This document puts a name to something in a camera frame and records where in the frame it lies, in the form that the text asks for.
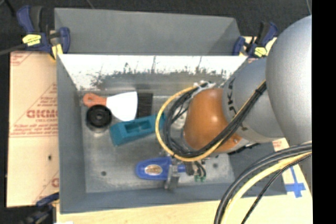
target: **black object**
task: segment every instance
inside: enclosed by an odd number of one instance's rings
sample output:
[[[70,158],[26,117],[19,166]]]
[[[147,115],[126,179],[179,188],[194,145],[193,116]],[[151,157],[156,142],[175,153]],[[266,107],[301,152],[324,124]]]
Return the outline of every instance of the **black object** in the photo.
[[[15,17],[15,9],[14,7],[11,5],[11,3],[9,2],[9,0],[4,0],[6,5],[8,6],[9,10],[11,11],[11,14],[13,17]]]
[[[153,93],[138,92],[138,111],[136,118],[152,115]]]
[[[111,111],[104,105],[94,105],[88,109],[86,121],[92,131],[104,131],[112,121]]]

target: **blue clamp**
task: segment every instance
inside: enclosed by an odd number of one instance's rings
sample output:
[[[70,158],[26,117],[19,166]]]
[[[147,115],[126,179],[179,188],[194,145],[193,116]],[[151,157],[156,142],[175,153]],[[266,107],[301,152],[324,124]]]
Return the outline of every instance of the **blue clamp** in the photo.
[[[41,6],[32,7],[26,5],[16,12],[18,23],[26,32],[25,38],[27,41],[24,42],[26,45],[25,49],[30,51],[44,51],[55,58],[53,47],[61,44],[62,53],[66,54],[70,47],[69,28],[61,27],[56,33],[51,35],[41,32],[39,21],[42,8]],[[54,38],[58,41],[52,44],[50,41]]]
[[[164,113],[161,115],[159,128],[163,127]],[[110,136],[115,146],[119,146],[155,132],[156,115],[141,117],[132,121],[119,122],[110,127]]]
[[[172,164],[172,158],[158,157],[152,159],[145,159],[137,163],[135,173],[141,179],[147,180],[167,180],[169,174],[169,166]],[[178,173],[185,173],[186,168],[184,164],[177,166]]]
[[[278,28],[274,23],[261,22],[260,30],[255,40],[248,44],[244,37],[236,40],[232,55],[237,56],[240,52],[248,58],[262,58],[267,54],[266,45],[278,34]]]

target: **sticker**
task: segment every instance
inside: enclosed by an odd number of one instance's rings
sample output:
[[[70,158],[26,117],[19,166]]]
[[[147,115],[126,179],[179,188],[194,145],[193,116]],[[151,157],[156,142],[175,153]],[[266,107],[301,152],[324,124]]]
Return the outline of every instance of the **sticker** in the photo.
[[[40,35],[29,34],[29,35],[25,36],[22,39],[22,41],[23,41],[24,44],[27,44],[28,46],[33,46],[33,45],[39,44],[41,38],[42,37]]]
[[[145,168],[145,173],[150,176],[158,176],[162,173],[162,168],[157,164],[150,164]]]
[[[264,47],[257,47],[254,51],[254,54],[258,57],[265,56],[267,53],[267,50]]]

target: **orange object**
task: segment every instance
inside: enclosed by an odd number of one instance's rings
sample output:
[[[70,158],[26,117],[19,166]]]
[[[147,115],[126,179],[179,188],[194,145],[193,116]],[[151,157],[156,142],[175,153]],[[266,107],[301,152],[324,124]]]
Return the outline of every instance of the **orange object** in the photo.
[[[94,105],[105,105],[106,106],[107,98],[98,96],[94,93],[86,93],[83,97],[83,103],[87,107],[92,107]]]
[[[197,94],[189,105],[184,125],[184,138],[195,150],[213,140],[228,125],[222,111],[223,89],[207,89]],[[215,152],[233,148],[242,138],[234,134]]]

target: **cardboard sheet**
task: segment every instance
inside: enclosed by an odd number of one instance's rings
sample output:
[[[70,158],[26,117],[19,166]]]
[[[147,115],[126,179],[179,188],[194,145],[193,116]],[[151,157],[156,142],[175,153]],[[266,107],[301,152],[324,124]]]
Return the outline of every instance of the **cardboard sheet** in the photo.
[[[34,205],[59,187],[56,61],[12,52],[7,207]]]

